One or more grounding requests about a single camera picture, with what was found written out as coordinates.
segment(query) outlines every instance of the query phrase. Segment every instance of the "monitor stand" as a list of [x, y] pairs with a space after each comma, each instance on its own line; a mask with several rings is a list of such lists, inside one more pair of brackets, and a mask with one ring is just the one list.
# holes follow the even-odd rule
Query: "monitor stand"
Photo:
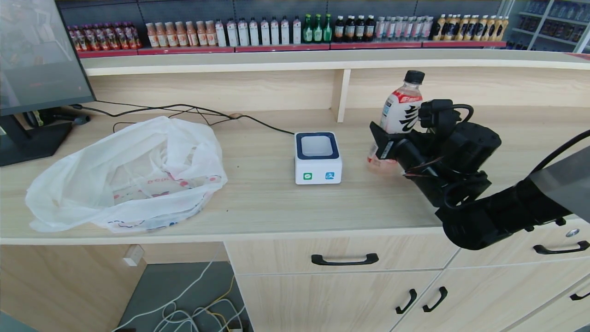
[[50, 157], [55, 154], [72, 124], [59, 123], [25, 130], [14, 115], [0, 116], [0, 167], [23, 161]]

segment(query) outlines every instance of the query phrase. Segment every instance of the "green bottle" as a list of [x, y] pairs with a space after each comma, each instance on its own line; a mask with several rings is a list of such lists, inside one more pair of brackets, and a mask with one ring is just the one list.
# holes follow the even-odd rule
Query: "green bottle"
[[316, 14], [316, 27], [313, 28], [313, 41], [314, 43], [321, 43], [322, 42], [322, 16], [320, 14]]
[[312, 16], [310, 14], [305, 14], [305, 26], [303, 27], [303, 42], [310, 43], [311, 41], [313, 41]]
[[324, 42], [329, 43], [332, 40], [332, 28], [330, 28], [330, 14], [326, 14], [326, 26], [324, 27]]

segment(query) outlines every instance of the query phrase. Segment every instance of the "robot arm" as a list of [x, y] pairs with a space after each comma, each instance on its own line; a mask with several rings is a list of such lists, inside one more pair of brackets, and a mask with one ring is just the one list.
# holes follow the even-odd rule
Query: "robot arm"
[[[467, 109], [461, 122], [456, 109]], [[469, 105], [435, 99], [418, 113], [426, 133], [388, 134], [372, 122], [371, 132], [380, 159], [396, 159], [434, 207], [447, 237], [457, 246], [479, 250], [522, 229], [550, 222], [565, 224], [576, 213], [590, 220], [590, 147], [543, 168], [557, 154], [590, 131], [582, 133], [549, 155], [524, 180], [489, 197], [477, 199], [491, 182], [479, 167], [502, 141], [491, 129], [468, 122]]]

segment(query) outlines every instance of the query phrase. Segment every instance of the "black bottle cap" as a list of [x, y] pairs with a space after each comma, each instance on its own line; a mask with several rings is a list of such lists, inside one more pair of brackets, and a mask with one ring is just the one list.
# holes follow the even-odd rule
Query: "black bottle cap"
[[404, 77], [404, 82], [412, 83], [412, 84], [422, 84], [424, 80], [424, 72], [419, 70], [408, 70], [406, 76]]

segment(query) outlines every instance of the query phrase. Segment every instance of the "counter top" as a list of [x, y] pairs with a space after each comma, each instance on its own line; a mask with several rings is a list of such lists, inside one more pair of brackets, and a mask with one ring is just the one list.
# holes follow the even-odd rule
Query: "counter top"
[[[440, 231], [435, 208], [410, 180], [397, 174], [383, 177], [367, 171], [366, 154], [372, 142], [368, 125], [379, 119], [379, 114], [379, 109], [347, 110], [345, 123], [334, 122], [328, 110], [254, 114], [291, 131], [334, 131], [344, 165], [341, 184], [295, 185], [293, 137], [240, 119], [214, 126], [229, 182], [196, 216], [149, 233], [115, 235], [92, 224], [59, 233], [33, 231], [28, 225], [32, 214], [24, 197], [36, 176], [56, 160], [110, 134], [115, 122], [142, 121], [157, 115], [117, 119], [95, 116], [90, 123], [75, 127], [55, 156], [0, 169], [1, 243], [173, 243], [316, 232]], [[202, 122], [198, 115], [181, 118]], [[503, 141], [481, 168], [493, 183], [486, 196], [521, 180], [548, 153], [587, 129], [590, 113], [582, 108], [480, 107], [471, 121], [491, 127]]]
[[396, 49], [164, 54], [81, 60], [88, 76], [333, 70], [403, 67], [528, 67], [590, 70], [590, 61], [559, 52]]

